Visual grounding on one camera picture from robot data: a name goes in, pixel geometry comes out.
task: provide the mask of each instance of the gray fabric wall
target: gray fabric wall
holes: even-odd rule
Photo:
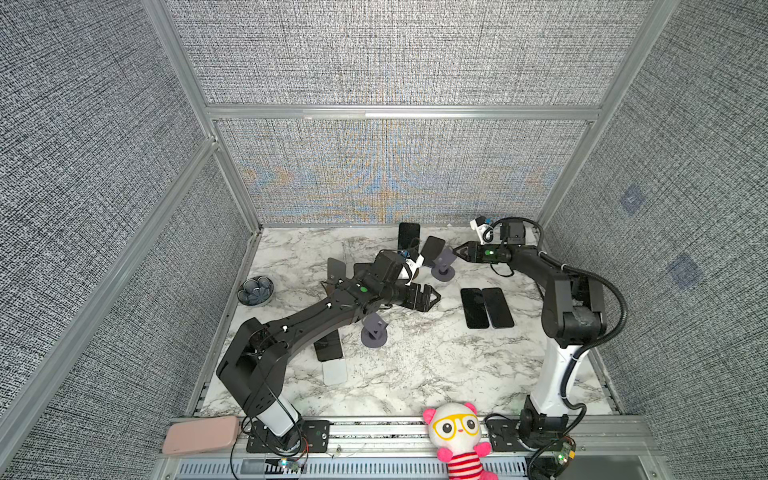
[[[148,477],[249,236],[210,160],[2,479]]]
[[[601,352],[678,480],[766,478],[766,65],[768,3],[684,0],[549,229],[626,294]]]
[[[139,0],[4,2],[0,415],[203,134]]]
[[[167,4],[209,104],[595,106],[653,0]],[[577,121],[221,124],[269,223],[536,216],[584,130]]]
[[[652,0],[169,0],[211,103],[599,104]]]
[[[535,216],[583,121],[227,120],[223,141],[270,223],[466,224]]]

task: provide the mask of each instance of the pink plush toy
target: pink plush toy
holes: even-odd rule
[[[491,453],[491,444],[480,443],[477,413],[471,403],[446,403],[424,412],[429,439],[438,447],[437,458],[448,464],[451,480],[498,480],[480,463],[480,457]]]

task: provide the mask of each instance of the striped shirt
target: striped shirt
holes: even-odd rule
[[[478,480],[481,473],[480,457],[474,452],[462,453],[448,462],[448,478],[451,480]]]

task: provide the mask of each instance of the smartphone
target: smartphone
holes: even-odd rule
[[[462,288],[462,305],[467,327],[471,329],[487,329],[488,313],[485,311],[485,301],[479,288]]]
[[[485,308],[488,311],[488,318],[495,329],[507,329],[515,326],[512,314],[509,312],[507,299],[504,298],[504,292],[500,288],[484,288],[482,297],[485,301]]]
[[[415,258],[419,255],[419,235],[422,226],[418,223],[400,222],[397,233],[397,250],[408,250]]]

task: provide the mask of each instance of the marble tabletop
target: marble tabletop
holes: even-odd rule
[[[352,276],[355,262],[371,262],[379,250],[396,248],[397,233],[397,227],[265,229],[250,276],[268,276],[276,291],[265,306],[238,305],[220,357],[245,320],[280,319],[324,298],[320,280],[326,278],[329,257],[346,262]],[[450,247],[477,240],[469,227],[423,227],[422,242],[429,235],[444,239]],[[535,242],[531,231],[528,240]],[[480,413],[518,413],[544,357],[546,335],[536,285],[521,273],[497,276],[488,265],[457,259],[453,266],[456,275],[447,283],[432,277],[429,268],[419,272],[415,281],[431,284],[442,295],[429,312],[394,306],[380,313],[389,323],[383,347],[365,347],[359,323],[339,330],[347,365],[345,383],[325,385],[314,347],[298,353],[288,365],[283,389],[296,409],[304,416],[421,415],[427,407],[462,401],[473,402]],[[515,326],[467,328],[459,290],[494,286],[504,291]],[[585,402],[590,415],[611,413],[589,362],[578,370],[571,401]],[[214,373],[200,415],[242,414]]]

